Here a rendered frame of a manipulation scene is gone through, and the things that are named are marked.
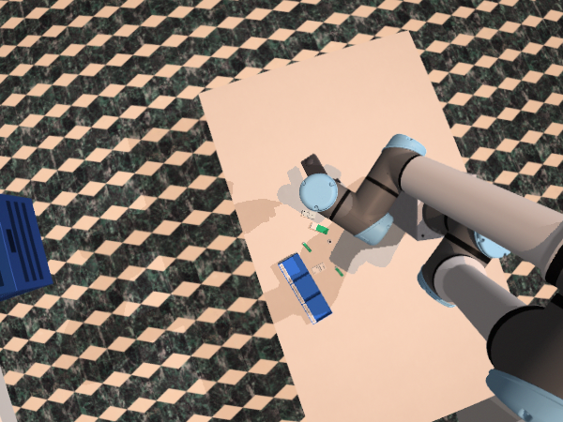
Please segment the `white domino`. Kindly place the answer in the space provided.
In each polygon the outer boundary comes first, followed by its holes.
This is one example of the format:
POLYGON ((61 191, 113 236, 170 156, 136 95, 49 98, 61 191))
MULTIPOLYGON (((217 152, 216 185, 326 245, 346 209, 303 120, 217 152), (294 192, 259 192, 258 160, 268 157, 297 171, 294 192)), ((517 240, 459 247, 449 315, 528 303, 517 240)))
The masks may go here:
POLYGON ((323 271, 323 270, 325 270, 325 269, 326 269, 326 267, 325 267, 324 263, 321 263, 321 264, 319 264, 319 265, 313 267, 313 268, 312 268, 312 272, 313 272, 314 275, 315 275, 315 274, 317 274, 317 273, 319 273, 319 272, 321 272, 321 271, 323 271))

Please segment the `grey domino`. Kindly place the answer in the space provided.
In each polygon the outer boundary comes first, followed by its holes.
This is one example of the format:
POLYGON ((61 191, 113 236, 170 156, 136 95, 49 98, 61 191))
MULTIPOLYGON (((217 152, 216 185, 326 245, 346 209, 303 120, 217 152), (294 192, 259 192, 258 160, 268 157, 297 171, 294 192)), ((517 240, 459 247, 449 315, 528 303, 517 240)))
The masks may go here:
POLYGON ((310 218, 310 219, 315 219, 315 212, 312 211, 307 211, 307 210, 303 210, 302 212, 302 217, 306 217, 306 218, 310 218))

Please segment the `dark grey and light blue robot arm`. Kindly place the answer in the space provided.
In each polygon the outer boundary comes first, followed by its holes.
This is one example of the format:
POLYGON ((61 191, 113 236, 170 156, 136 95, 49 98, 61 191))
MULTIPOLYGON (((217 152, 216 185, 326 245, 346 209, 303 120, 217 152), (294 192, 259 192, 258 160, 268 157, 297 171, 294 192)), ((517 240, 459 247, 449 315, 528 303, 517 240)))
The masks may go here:
POLYGON ((301 161, 308 177, 300 200, 372 246, 388 232, 402 191, 423 202, 425 224, 444 238, 418 284, 443 306, 456 305, 486 340, 494 369, 485 382, 507 407, 525 422, 563 422, 563 214, 424 157, 426 148, 406 135, 393 135, 381 152, 356 193, 310 155, 301 161), (491 258, 510 252, 559 289, 546 307, 487 277, 491 258))

